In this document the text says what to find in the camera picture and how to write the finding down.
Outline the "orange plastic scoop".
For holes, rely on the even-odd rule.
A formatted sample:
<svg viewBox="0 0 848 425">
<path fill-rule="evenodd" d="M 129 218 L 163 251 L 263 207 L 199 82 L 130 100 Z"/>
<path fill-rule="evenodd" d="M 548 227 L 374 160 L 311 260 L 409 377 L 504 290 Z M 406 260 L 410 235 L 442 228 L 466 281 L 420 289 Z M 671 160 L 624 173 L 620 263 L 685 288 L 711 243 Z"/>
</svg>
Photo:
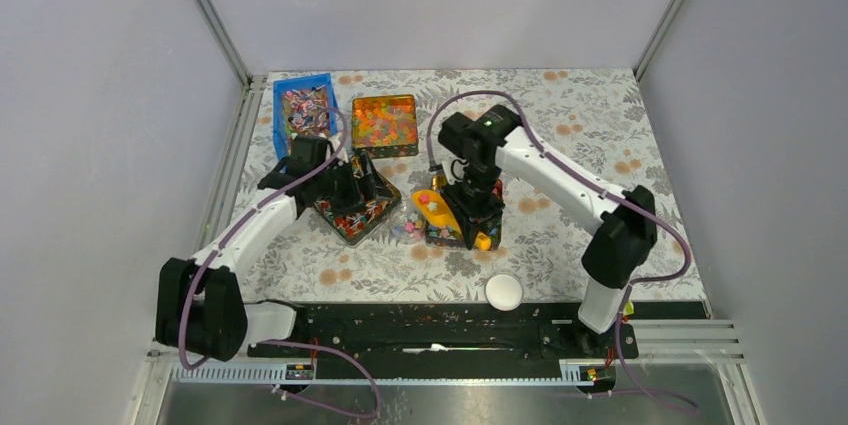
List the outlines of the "orange plastic scoop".
<svg viewBox="0 0 848 425">
<path fill-rule="evenodd" d="M 466 233 L 461 230 L 460 222 L 454 216 L 442 195 L 431 189 L 415 191 L 411 194 L 413 205 L 423 215 L 427 222 L 440 228 L 449 228 L 459 232 L 463 239 Z"/>
</svg>

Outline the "clear plastic jar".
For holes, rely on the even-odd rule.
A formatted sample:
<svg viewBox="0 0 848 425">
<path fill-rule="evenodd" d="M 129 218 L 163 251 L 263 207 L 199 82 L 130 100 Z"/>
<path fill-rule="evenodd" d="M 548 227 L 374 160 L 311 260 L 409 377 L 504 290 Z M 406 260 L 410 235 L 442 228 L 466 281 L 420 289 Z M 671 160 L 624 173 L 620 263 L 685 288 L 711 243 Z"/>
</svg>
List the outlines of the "clear plastic jar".
<svg viewBox="0 0 848 425">
<path fill-rule="evenodd" d="M 399 244 L 414 245 L 423 240 L 426 221 L 418 208 L 406 200 L 392 211 L 389 230 L 392 238 Z"/>
</svg>

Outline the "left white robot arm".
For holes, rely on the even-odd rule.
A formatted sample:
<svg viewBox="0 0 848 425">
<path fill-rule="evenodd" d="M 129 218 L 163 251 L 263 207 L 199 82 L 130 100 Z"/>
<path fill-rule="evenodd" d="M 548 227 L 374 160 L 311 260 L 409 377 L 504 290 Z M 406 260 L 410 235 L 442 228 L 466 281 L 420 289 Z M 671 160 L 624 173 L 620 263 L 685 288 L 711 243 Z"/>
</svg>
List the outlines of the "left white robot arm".
<svg viewBox="0 0 848 425">
<path fill-rule="evenodd" d="M 311 332 L 296 320 L 295 306 L 280 300 L 246 303 L 241 275 L 309 209 L 355 244 L 400 198 L 367 153 L 346 153 L 342 134 L 295 137 L 239 217 L 190 258 L 171 258 L 162 266 L 155 341 L 202 360 L 228 361 L 271 340 L 285 355 L 301 354 Z"/>
</svg>

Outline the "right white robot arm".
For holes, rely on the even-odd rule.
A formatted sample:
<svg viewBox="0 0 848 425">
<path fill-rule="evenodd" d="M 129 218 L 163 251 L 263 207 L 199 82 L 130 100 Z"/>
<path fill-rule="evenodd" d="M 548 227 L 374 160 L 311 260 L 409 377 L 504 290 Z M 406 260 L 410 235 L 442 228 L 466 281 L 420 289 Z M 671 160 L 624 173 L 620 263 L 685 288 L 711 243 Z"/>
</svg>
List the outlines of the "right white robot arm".
<svg viewBox="0 0 848 425">
<path fill-rule="evenodd" d="M 466 246 L 502 217 L 504 204 L 494 194 L 502 172 L 528 182 L 570 212 L 590 236 L 581 257 L 589 281 L 573 341 L 583 355 L 597 357 L 612 345 L 611 327 L 625 288 L 657 242 L 657 226 L 649 218 L 655 197 L 643 186 L 626 190 L 589 174 L 531 132 L 519 114 L 503 105 L 476 120 L 452 114 L 442 123 L 438 142 L 465 168 L 440 194 Z"/>
</svg>

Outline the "tin of star candies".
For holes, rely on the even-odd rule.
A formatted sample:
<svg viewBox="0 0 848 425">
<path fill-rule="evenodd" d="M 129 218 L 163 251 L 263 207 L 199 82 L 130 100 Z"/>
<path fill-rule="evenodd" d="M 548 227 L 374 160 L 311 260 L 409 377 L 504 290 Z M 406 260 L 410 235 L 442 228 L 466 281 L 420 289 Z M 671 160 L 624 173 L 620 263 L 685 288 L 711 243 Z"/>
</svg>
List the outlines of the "tin of star candies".
<svg viewBox="0 0 848 425">
<path fill-rule="evenodd" d="M 443 172 L 433 175 L 431 180 L 431 190 L 436 190 L 441 194 L 441 189 L 448 185 L 448 178 Z M 431 225 L 426 221 L 425 242 L 431 246 L 447 247 L 447 248 L 465 248 L 463 238 L 459 232 L 452 231 L 449 228 L 440 228 Z M 500 240 L 490 239 L 484 232 L 479 229 L 476 237 L 475 248 L 472 250 L 493 251 L 499 247 Z"/>
</svg>

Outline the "tin of lollipops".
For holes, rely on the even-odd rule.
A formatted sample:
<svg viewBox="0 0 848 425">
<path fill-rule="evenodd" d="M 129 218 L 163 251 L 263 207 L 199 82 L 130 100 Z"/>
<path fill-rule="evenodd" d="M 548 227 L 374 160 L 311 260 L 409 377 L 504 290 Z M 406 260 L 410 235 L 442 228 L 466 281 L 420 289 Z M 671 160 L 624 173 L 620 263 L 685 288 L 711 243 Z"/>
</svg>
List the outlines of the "tin of lollipops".
<svg viewBox="0 0 848 425">
<path fill-rule="evenodd" d="M 359 165 L 356 159 L 354 158 L 351 163 L 354 166 L 355 175 L 358 175 Z M 388 218 L 389 214 L 401 201 L 400 191 L 380 172 L 379 174 L 396 194 L 394 200 L 366 200 L 365 211 L 352 215 L 334 215 L 329 209 L 317 207 L 316 203 L 312 206 L 317 216 L 330 227 L 336 236 L 349 246 L 357 246 Z"/>
</svg>

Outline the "tin of orange gummies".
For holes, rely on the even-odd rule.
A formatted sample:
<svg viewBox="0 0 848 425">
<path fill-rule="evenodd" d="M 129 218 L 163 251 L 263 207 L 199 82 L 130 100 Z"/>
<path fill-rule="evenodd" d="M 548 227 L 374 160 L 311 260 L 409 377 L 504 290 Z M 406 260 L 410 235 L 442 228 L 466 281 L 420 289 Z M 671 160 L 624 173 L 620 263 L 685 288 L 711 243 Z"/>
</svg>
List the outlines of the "tin of orange gummies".
<svg viewBox="0 0 848 425">
<path fill-rule="evenodd" d="M 416 101 L 411 94 L 352 100 L 352 147 L 372 158 L 415 156 L 419 152 Z"/>
</svg>

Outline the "white jar lid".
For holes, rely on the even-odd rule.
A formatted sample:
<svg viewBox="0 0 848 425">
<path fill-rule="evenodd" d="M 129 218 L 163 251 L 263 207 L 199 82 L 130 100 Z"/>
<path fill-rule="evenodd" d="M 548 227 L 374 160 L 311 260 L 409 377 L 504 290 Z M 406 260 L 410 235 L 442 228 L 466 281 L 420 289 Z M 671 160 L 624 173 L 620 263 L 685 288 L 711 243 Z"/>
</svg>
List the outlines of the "white jar lid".
<svg viewBox="0 0 848 425">
<path fill-rule="evenodd" d="M 512 274 L 492 275 L 484 285 L 487 302 L 496 310 L 515 310 L 523 301 L 524 291 L 521 282 Z"/>
</svg>

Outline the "blue plastic candy bin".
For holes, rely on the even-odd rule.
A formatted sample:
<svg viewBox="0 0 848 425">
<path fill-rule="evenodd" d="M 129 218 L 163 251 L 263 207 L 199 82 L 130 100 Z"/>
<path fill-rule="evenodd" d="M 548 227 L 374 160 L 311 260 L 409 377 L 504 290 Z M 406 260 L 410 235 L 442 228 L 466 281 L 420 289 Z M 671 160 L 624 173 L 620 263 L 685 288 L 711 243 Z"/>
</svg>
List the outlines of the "blue plastic candy bin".
<svg viewBox="0 0 848 425">
<path fill-rule="evenodd" d="M 338 104 L 329 73 L 275 80 L 272 99 L 272 141 L 278 159 L 289 154 L 294 135 L 337 133 L 331 108 Z"/>
</svg>

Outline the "floral table mat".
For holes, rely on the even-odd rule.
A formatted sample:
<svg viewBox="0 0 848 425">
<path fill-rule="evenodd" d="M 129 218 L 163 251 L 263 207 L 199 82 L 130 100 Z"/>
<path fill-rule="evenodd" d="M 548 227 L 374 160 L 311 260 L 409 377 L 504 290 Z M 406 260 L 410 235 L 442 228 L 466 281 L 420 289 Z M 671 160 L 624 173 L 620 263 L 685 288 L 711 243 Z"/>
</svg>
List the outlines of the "floral table mat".
<svg viewBox="0 0 848 425">
<path fill-rule="evenodd" d="M 642 185 L 659 217 L 682 220 L 645 106 L 630 70 L 339 71 L 333 88 L 343 108 L 357 97 L 411 94 L 419 129 L 433 112 L 471 118 L 494 105 L 496 92 L 521 104 L 537 136 L 601 178 Z M 248 301 L 472 302 L 487 279 L 514 275 L 529 302 L 581 300 L 588 277 L 580 259 L 588 235 L 575 217 L 539 189 L 503 176 L 502 242 L 491 252 L 442 248 L 400 232 L 406 207 L 355 246 L 313 211 L 305 212 L 240 276 Z"/>
</svg>

